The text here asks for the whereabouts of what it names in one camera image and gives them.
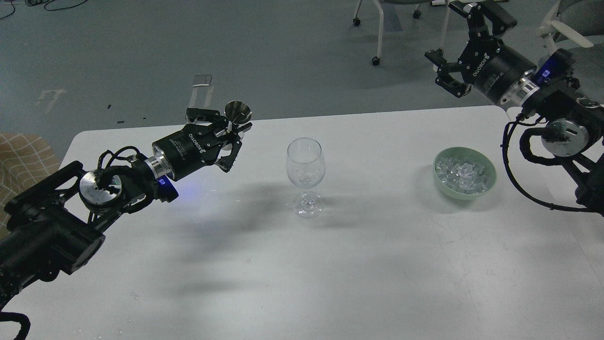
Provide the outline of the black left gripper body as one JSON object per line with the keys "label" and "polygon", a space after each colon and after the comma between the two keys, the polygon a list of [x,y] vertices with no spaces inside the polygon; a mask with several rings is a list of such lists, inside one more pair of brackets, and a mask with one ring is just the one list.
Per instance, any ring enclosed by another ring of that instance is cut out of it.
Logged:
{"label": "black left gripper body", "polygon": [[209,125],[187,124],[181,130],[152,144],[153,155],[144,164],[156,179],[167,176],[179,181],[213,165],[222,148],[222,140]]}

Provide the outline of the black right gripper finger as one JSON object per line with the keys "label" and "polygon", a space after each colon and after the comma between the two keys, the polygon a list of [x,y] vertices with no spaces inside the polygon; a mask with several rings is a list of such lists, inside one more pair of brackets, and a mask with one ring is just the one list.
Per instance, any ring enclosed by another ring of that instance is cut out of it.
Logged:
{"label": "black right gripper finger", "polygon": [[494,0],[452,0],[448,3],[448,8],[466,20],[467,45],[504,45],[504,34],[518,24]]}
{"label": "black right gripper finger", "polygon": [[424,53],[425,58],[434,65],[436,70],[435,83],[456,98],[466,96],[471,90],[471,84],[459,81],[453,77],[453,73],[464,73],[470,65],[463,61],[448,62],[444,58],[442,50],[429,50]]}

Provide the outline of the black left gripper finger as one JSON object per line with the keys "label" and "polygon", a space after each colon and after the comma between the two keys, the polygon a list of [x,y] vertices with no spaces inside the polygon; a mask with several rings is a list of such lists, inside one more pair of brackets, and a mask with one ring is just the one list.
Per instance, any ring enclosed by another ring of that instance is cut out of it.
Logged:
{"label": "black left gripper finger", "polygon": [[219,110],[187,108],[185,116],[188,124],[200,126],[201,123],[209,123],[204,127],[215,133],[226,129],[229,124],[227,117]]}
{"label": "black left gripper finger", "polygon": [[214,164],[223,172],[230,172],[243,145],[242,134],[250,131],[251,127],[251,122],[242,125],[229,123],[225,133],[218,138],[220,144]]}

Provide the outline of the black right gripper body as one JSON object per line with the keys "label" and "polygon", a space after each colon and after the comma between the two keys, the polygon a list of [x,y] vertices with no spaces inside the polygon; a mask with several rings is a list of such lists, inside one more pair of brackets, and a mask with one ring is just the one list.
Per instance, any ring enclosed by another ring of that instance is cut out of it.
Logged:
{"label": "black right gripper body", "polygon": [[498,105],[513,84],[537,70],[530,60],[495,37],[468,40],[459,61],[464,65],[464,82]]}

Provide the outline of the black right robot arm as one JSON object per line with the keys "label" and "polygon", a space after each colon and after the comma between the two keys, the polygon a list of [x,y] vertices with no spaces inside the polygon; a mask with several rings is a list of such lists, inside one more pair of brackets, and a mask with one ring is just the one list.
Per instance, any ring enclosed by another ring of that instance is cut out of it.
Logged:
{"label": "black right robot arm", "polygon": [[[501,152],[512,185],[526,198],[551,210],[602,214],[603,159],[584,152],[603,140],[603,107],[579,92],[571,52],[554,48],[540,67],[504,44],[502,36],[517,21],[493,0],[447,2],[468,24],[468,42],[455,62],[441,49],[425,52],[436,72],[435,83],[457,98],[475,88],[493,104],[520,106],[505,125]],[[561,166],[576,183],[577,207],[544,202],[526,192],[509,166],[509,143],[518,125],[526,127],[519,149],[527,161]]]}

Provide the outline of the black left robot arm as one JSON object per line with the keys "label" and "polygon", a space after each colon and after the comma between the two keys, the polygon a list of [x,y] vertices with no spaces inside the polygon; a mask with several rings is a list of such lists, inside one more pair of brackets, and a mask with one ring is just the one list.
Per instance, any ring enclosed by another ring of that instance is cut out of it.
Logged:
{"label": "black left robot arm", "polygon": [[1,307],[37,281],[71,275],[95,256],[105,231],[124,214],[178,197],[174,181],[205,166],[229,172],[252,127],[239,101],[223,111],[188,108],[187,123],[153,142],[147,157],[129,145],[104,151],[93,170],[72,161],[9,200],[8,235],[1,241]]}

